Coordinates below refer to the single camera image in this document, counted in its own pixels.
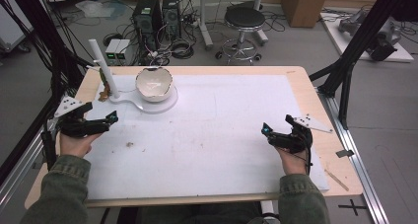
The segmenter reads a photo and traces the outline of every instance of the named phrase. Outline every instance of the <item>person's right hand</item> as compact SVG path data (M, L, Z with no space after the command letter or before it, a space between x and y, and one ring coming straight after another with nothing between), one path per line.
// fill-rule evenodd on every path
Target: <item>person's right hand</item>
M307 151L304 150L299 153L290 154L286 149L276 147L282 158L283 170L286 175L292 174L307 174Z
M94 134L87 137L75 138L63 133L59 134L61 155L73 155L84 158L92 150L92 142L102 134Z

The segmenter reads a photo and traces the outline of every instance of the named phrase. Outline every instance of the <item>stool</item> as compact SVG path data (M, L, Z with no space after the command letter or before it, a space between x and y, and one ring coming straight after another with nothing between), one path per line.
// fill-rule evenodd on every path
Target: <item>stool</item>
M253 65L252 60L260 60L261 54L257 53L254 43L245 39L245 33L253 33L261 30L265 22L264 15L254 9L237 7L227 11L225 14L225 24L240 32L238 38L225 41L222 50L215 55L217 59L222 58L223 54L228 56L228 65L231 60L248 60Z

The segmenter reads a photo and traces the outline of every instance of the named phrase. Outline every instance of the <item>chair base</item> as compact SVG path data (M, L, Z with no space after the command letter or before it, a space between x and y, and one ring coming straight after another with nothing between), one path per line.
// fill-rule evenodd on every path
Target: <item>chair base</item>
M232 38L225 41L222 45L222 51L218 51L216 58L221 58L223 54L228 56L228 65L232 60L248 60L253 65L253 59L261 59L261 55L257 53L254 43L248 39L244 39L244 33L241 32L240 38Z

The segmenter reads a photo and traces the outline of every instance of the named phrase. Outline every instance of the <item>person's left hand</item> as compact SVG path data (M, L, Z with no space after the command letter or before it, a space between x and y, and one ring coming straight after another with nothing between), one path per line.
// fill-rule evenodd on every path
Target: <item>person's left hand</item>
M87 137L75 138L63 133L59 134L61 155L73 155L84 158L92 150L92 142L102 134L94 134Z

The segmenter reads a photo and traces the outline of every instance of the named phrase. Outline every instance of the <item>green sleeve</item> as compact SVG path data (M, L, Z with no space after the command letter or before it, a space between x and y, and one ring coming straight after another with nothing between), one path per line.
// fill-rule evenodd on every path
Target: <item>green sleeve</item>
M61 156L42 180L40 198L21 223L87 223L87 180L91 164L75 156Z
M279 215L281 224L328 224L325 199L307 175L280 179Z

